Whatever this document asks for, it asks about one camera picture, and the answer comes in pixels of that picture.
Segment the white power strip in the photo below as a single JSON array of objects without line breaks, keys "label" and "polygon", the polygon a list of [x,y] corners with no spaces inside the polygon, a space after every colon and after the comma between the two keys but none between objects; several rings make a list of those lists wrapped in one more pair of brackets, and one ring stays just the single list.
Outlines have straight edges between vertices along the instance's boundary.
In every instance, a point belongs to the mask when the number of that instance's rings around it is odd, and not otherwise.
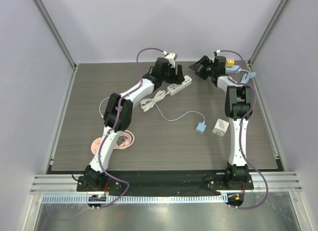
[{"label": "white power strip", "polygon": [[185,81],[181,84],[171,84],[166,90],[158,91],[153,98],[144,98],[140,101],[141,109],[143,112],[147,112],[152,109],[158,102],[162,101],[167,95],[175,95],[184,88],[192,84],[192,78],[190,76],[185,76]]}]

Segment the blue USB charger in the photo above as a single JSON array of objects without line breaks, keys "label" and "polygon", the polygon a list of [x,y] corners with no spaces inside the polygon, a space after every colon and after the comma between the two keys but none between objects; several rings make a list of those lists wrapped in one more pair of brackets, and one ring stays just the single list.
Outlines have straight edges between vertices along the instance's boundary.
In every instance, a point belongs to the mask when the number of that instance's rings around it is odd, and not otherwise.
[{"label": "blue USB charger", "polygon": [[206,130],[206,124],[204,122],[198,123],[198,125],[197,125],[195,130],[196,130],[196,132],[198,132],[200,134],[204,133],[205,130]]}]

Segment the white cube adapter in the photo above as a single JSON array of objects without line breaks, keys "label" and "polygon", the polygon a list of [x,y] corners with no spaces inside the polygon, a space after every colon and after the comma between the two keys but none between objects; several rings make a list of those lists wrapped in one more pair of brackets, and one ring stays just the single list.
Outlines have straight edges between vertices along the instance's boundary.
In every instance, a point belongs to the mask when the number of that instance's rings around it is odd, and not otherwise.
[{"label": "white cube adapter", "polygon": [[212,133],[223,137],[225,133],[227,132],[229,127],[229,122],[223,120],[223,119],[218,119],[215,123],[215,126],[212,129]]}]

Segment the pink round socket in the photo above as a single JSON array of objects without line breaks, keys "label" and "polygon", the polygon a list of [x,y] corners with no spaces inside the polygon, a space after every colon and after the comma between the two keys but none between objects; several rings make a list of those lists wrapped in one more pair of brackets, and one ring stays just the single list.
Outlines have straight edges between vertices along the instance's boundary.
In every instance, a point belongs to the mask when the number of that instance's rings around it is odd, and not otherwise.
[{"label": "pink round socket", "polygon": [[[135,141],[135,136],[132,132],[125,130],[121,135],[120,135],[120,143],[119,144],[115,144],[114,149],[115,150],[124,150],[127,149],[128,147],[130,147],[134,141]],[[92,154],[96,154],[97,150],[99,148],[99,145],[101,143],[102,137],[96,138],[92,144],[91,144],[91,152]]]}]

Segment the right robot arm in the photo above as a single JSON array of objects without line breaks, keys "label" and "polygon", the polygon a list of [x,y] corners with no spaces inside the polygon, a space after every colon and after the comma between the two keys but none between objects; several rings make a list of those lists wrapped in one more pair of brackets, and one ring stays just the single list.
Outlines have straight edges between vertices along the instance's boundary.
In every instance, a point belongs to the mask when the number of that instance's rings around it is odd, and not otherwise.
[{"label": "right robot arm", "polygon": [[210,77],[211,82],[226,93],[225,115],[229,119],[231,150],[223,181],[228,188],[236,189],[248,182],[246,134],[253,111],[254,93],[252,88],[226,74],[226,63],[224,56],[215,56],[214,59],[203,56],[189,68],[204,80]]}]

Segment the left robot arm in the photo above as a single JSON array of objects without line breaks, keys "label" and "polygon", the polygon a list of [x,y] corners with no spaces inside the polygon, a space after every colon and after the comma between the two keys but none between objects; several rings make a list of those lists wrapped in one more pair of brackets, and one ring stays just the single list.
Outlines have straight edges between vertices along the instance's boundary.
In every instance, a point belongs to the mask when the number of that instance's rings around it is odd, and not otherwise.
[{"label": "left robot arm", "polygon": [[140,82],[121,94],[110,95],[103,119],[104,131],[98,151],[85,168],[78,184],[88,190],[100,191],[107,178],[106,171],[119,136],[130,126],[133,107],[144,97],[161,87],[162,83],[181,84],[185,81],[182,65],[176,65],[177,54],[157,58],[155,65]]}]

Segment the yellow plug adapter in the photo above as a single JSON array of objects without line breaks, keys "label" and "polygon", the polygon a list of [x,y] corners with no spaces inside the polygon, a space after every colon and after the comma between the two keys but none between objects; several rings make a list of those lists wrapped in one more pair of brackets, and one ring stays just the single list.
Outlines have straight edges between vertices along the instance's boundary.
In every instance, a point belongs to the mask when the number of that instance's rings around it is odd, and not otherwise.
[{"label": "yellow plug adapter", "polygon": [[234,60],[226,60],[225,67],[232,68],[234,66],[234,64],[235,64]]}]

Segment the blue power strip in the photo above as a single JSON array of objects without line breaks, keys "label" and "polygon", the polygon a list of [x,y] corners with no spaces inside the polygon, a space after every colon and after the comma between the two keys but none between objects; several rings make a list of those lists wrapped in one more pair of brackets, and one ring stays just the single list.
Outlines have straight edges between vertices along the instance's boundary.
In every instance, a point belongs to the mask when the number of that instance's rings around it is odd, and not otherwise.
[{"label": "blue power strip", "polygon": [[234,65],[231,68],[226,68],[227,74],[239,74],[241,72],[244,72],[244,75],[241,79],[241,83],[248,83],[250,79],[256,77],[256,72],[250,72],[249,70],[242,69],[238,65]]}]

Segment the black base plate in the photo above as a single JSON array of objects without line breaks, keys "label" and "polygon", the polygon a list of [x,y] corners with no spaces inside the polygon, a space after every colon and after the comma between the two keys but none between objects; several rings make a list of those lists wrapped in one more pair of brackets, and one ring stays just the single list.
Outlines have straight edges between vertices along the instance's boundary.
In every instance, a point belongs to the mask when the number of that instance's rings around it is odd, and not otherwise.
[{"label": "black base plate", "polygon": [[101,191],[118,183],[129,183],[129,188],[200,186],[213,191],[254,189],[253,181],[247,178],[229,178],[221,170],[152,170],[110,171],[108,174],[88,172],[78,178],[77,191]]}]

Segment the aluminium front rail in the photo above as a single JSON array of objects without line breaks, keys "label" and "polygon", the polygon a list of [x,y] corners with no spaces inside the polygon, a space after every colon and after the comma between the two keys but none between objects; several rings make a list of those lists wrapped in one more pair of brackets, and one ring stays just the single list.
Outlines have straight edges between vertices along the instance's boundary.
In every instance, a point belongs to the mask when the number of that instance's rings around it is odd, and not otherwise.
[{"label": "aluminium front rail", "polygon": [[[262,172],[270,192],[301,192],[301,184],[294,171]],[[69,174],[36,175],[31,194],[75,193],[77,182]]]}]

